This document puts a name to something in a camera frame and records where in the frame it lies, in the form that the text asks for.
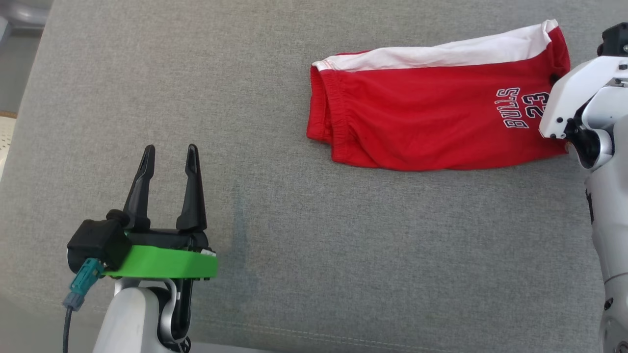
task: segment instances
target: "black screw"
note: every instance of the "black screw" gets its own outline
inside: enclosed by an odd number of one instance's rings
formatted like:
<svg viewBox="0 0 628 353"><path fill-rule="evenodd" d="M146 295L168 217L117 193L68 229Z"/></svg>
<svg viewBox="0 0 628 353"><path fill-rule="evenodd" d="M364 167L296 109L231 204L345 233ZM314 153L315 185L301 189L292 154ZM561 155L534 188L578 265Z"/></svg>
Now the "black screw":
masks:
<svg viewBox="0 0 628 353"><path fill-rule="evenodd" d="M606 310L608 310L608 309L610 308L610 306L611 306L611 305L613 305L613 298L611 298L611 299L607 300L607 301L604 303L604 310L605 310L605 311L606 311Z"/></svg>

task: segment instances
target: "red shorts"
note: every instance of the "red shorts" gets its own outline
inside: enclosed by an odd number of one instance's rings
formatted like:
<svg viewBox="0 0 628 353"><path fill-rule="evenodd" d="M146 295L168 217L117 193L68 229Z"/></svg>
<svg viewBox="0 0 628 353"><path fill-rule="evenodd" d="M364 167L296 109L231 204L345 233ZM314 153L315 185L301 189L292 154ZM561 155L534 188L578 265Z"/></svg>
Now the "red shorts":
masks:
<svg viewBox="0 0 628 353"><path fill-rule="evenodd" d="M342 54L311 68L307 136L339 163L495 168L565 153L539 122L570 69L556 21L431 48Z"/></svg>

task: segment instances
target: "black cable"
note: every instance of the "black cable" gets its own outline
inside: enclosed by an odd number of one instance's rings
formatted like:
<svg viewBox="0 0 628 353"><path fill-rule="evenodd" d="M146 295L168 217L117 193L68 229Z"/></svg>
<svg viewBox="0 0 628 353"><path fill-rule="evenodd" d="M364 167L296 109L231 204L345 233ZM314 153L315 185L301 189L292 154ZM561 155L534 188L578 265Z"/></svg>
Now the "black cable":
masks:
<svg viewBox="0 0 628 353"><path fill-rule="evenodd" d="M68 353L68 340L70 338L70 320L72 319L72 308L65 312L65 325L63 326L63 353Z"/></svg>

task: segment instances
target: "cable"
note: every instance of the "cable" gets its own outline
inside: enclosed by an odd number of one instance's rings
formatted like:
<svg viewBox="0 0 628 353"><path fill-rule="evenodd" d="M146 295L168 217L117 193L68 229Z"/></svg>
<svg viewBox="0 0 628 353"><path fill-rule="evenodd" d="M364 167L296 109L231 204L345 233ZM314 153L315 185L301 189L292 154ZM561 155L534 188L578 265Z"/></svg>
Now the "cable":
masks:
<svg viewBox="0 0 628 353"><path fill-rule="evenodd" d="M105 268L99 260L89 258L85 260L76 277L70 284L70 293L65 297L63 306L65 312L65 325L63 326L63 353L68 353L68 340L70 337L70 320L72 312L77 312L85 302L85 295L89 289L98 281Z"/></svg>
<svg viewBox="0 0 628 353"><path fill-rule="evenodd" d="M63 325L63 353L68 353L68 341L70 338L70 320L72 319L72 308L65 312L65 325Z"/></svg>

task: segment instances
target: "couch cushion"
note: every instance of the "couch cushion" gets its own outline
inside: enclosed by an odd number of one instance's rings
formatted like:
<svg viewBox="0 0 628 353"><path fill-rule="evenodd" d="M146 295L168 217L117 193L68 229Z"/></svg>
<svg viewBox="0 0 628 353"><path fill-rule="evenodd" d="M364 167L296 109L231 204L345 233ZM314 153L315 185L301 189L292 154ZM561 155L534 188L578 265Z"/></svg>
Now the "couch cushion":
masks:
<svg viewBox="0 0 628 353"><path fill-rule="evenodd" d="M149 216L173 226L195 143L220 269L195 287L194 340L594 350L604 294L575 161L354 168L305 128L316 60L556 18L580 63L628 17L606 1L57 0L0 183L0 293L61 324L74 230L122 207L150 143ZM97 326L111 295L101 281L76 317Z"/></svg>

